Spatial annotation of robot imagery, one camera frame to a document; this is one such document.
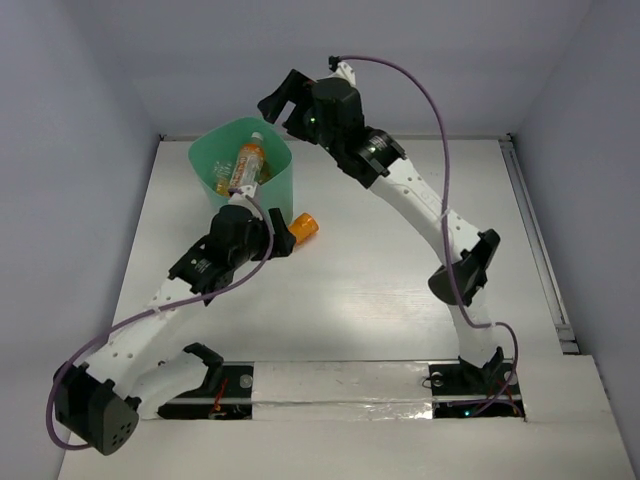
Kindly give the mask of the clear bottle orange flower label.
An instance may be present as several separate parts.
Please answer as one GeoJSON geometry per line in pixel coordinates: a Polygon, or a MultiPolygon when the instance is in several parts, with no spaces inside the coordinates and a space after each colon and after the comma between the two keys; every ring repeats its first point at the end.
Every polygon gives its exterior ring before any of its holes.
{"type": "Polygon", "coordinates": [[[244,185],[254,185],[256,187],[258,185],[257,176],[266,160],[263,140],[264,137],[261,133],[253,132],[249,141],[240,148],[228,192],[235,187],[244,185]]]}

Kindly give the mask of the clear bottle blue white cap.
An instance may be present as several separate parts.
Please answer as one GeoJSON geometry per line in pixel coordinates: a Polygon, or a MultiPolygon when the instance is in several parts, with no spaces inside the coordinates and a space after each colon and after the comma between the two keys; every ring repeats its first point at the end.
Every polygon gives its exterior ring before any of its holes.
{"type": "Polygon", "coordinates": [[[226,191],[229,188],[233,165],[229,161],[216,161],[211,167],[211,188],[215,191],[226,191]]]}

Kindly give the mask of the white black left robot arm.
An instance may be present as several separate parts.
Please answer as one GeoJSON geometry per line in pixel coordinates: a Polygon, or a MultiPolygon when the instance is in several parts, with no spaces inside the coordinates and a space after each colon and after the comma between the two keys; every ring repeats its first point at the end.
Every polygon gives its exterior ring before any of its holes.
{"type": "Polygon", "coordinates": [[[236,279],[239,268],[287,257],[295,243],[279,209],[223,206],[209,232],[169,269],[145,310],[87,342],[55,372],[45,407],[50,440],[64,450],[93,448],[108,456],[172,398],[215,392],[223,357],[201,342],[177,347],[174,335],[257,273],[236,279]]]}

